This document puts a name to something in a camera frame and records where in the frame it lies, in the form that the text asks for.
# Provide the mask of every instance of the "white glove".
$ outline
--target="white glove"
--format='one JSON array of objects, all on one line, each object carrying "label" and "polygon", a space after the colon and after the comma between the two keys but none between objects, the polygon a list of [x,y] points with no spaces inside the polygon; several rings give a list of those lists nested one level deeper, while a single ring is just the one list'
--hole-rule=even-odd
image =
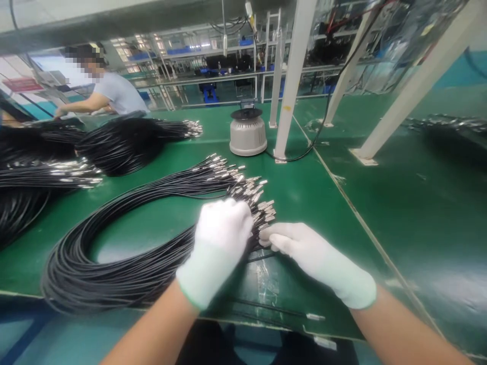
[{"label": "white glove", "polygon": [[199,309],[208,307],[240,261],[252,230],[249,206],[233,199],[201,208],[191,256],[176,271],[183,293]]},{"label": "white glove", "polygon": [[274,251],[289,255],[306,274],[332,288],[347,307],[364,309],[375,302],[372,276],[304,223],[276,223],[260,233],[260,244],[272,244]]}]

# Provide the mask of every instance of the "person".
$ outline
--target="person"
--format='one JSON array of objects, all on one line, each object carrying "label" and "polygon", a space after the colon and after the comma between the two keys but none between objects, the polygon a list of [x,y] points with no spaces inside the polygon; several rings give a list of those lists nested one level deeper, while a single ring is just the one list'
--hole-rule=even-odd
[{"label": "person", "polygon": [[[101,364],[167,365],[190,357],[186,348],[180,355],[187,345],[185,339],[188,333],[194,337],[191,328],[198,314],[208,307],[239,263],[251,227],[252,215],[244,202],[227,199],[205,204],[190,257],[177,269],[172,284]],[[385,365],[473,364],[305,224],[274,224],[260,233],[260,240],[290,256],[311,278],[333,289]],[[210,346],[208,351],[219,353],[208,339],[199,340]],[[187,363],[214,362],[199,358]]]},{"label": "person", "polygon": [[68,47],[66,56],[73,58],[95,80],[95,87],[88,99],[59,107],[55,117],[62,117],[69,112],[92,113],[107,106],[121,115],[138,110],[149,112],[144,100],[130,81],[118,74],[108,72],[105,69],[105,60],[91,45]]}]

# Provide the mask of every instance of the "short sleeve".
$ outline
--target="short sleeve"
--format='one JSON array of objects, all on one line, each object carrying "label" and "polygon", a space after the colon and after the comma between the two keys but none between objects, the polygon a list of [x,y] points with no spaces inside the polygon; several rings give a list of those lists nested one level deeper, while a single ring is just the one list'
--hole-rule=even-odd
[{"label": "short sleeve", "polygon": [[117,98],[118,87],[113,85],[113,82],[111,81],[111,78],[103,77],[99,82],[95,83],[93,92],[106,96],[110,101],[115,101]]}]

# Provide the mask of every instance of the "metal lid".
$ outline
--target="metal lid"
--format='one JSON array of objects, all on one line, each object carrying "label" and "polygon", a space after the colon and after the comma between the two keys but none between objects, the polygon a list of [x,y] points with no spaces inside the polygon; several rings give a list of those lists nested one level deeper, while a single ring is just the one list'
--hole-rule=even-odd
[{"label": "metal lid", "polygon": [[234,111],[230,116],[237,120],[254,119],[262,115],[261,109],[245,108]]}]

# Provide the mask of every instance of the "green table surface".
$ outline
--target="green table surface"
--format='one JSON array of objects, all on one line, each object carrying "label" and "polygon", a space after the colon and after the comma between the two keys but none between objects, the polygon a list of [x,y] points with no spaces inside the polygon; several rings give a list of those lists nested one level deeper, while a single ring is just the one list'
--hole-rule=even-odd
[{"label": "green table surface", "polygon": [[[465,95],[464,90],[458,93]],[[482,90],[474,93],[482,96]],[[415,113],[445,112],[437,110],[439,103],[435,100],[446,94],[430,94],[426,99],[431,99],[430,105],[435,107],[428,110],[420,105],[423,109]],[[5,295],[40,295],[39,279],[46,258],[74,224],[130,188],[218,153],[230,163],[245,164],[247,176],[258,175],[269,181],[263,199],[275,200],[278,221],[310,225],[450,341],[466,352],[487,355],[482,346],[487,328],[482,254],[487,248],[480,245],[484,234],[480,221],[485,221],[485,190],[482,193],[481,188],[485,179],[468,178],[477,190],[466,192],[470,185],[462,184],[462,179],[448,181],[453,178],[453,167],[441,162],[417,136],[403,129],[397,132],[399,139],[395,137],[389,143],[395,148],[386,149],[388,144],[377,156],[376,168],[362,167],[346,149],[360,145],[363,140],[358,138],[370,133],[393,97],[345,97],[335,127],[324,130],[320,137],[318,153],[287,164],[275,164],[266,155],[243,158],[230,153],[229,114],[236,109],[234,106],[153,113],[172,120],[199,119],[204,134],[196,140],[166,146],[153,163],[134,174],[105,178],[95,189],[73,193],[51,205],[28,232],[0,252],[0,290]],[[267,121],[270,105],[260,107]],[[322,118],[323,110],[323,99],[298,101],[288,156],[299,155],[306,148],[307,140],[298,124],[312,138],[313,124],[309,122]],[[275,143],[275,132],[267,130],[270,146]],[[406,163],[407,154],[416,158]],[[92,256],[99,262],[115,261],[163,244],[195,222],[201,204],[198,200],[168,198],[140,207],[98,237]],[[451,206],[438,214],[442,204]],[[286,257],[278,255],[240,267],[224,291],[326,319],[311,321],[224,302],[216,302],[205,316],[250,325],[269,326],[266,321],[271,321],[277,327],[321,336],[363,338],[333,292],[307,278]],[[249,313],[262,322],[236,316],[232,310]]]},{"label": "green table surface", "polygon": [[[317,151],[354,209],[377,238],[438,331],[474,358],[487,355],[487,175],[439,153],[421,135],[400,127],[365,167],[359,148],[390,101],[383,95],[345,98],[335,127]],[[487,85],[430,92],[411,114],[487,117]],[[322,106],[300,102],[295,115],[309,138],[308,120]],[[354,112],[359,108],[362,113]]]}]

